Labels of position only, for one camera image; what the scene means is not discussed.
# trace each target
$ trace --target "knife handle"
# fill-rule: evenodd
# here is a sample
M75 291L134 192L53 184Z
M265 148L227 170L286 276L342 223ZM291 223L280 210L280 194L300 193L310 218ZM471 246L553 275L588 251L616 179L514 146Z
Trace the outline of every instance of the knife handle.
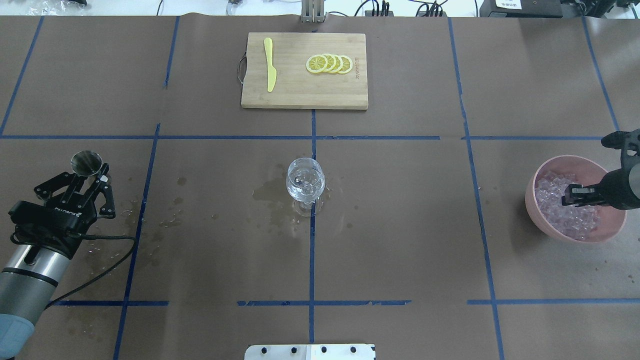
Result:
M271 57L273 56L273 40L264 38L264 52L267 54L267 66L273 66Z

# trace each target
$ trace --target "black band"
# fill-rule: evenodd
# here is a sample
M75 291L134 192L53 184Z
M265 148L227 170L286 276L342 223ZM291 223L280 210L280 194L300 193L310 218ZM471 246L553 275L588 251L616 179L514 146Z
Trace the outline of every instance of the black band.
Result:
M2 270L2 272L12 272L12 273L18 274L18 275L30 276L30 277L32 277L34 279L38 279L38 280L42 280L42 281L48 282L49 284L53 285L54 288L58 287L58 282L57 281L55 281L54 279L51 279L48 276L44 276L42 274L38 274L37 272L18 269L18 268L4 268L4 270Z

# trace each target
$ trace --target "clear plastic wrap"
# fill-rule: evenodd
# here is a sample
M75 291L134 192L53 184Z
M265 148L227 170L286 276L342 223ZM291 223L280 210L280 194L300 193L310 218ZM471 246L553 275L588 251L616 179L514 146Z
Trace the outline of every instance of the clear plastic wrap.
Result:
M32 1L26 15L83 16L85 5L69 0Z

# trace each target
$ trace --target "yellow knife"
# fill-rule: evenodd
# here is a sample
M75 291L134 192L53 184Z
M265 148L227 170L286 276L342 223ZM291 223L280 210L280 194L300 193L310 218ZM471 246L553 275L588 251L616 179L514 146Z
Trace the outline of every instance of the yellow knife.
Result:
M273 40L264 38L264 52L267 54L267 91L272 92L276 86L278 72L273 67Z

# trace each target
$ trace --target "glass base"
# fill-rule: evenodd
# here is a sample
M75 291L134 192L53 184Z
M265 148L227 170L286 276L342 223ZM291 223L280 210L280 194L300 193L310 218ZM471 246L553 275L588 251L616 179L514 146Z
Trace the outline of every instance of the glass base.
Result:
M316 199L316 201L312 201L312 202L309 202L309 203L298 201L298 200L293 200L293 202L291 203L291 207L300 216L305 217L305 218L310 218L311 217L311 209L312 209L312 206L313 206L314 203L316 204L316 214L318 214L320 212L320 210L322 209L322 203L323 203L322 199L320 199L320 198Z

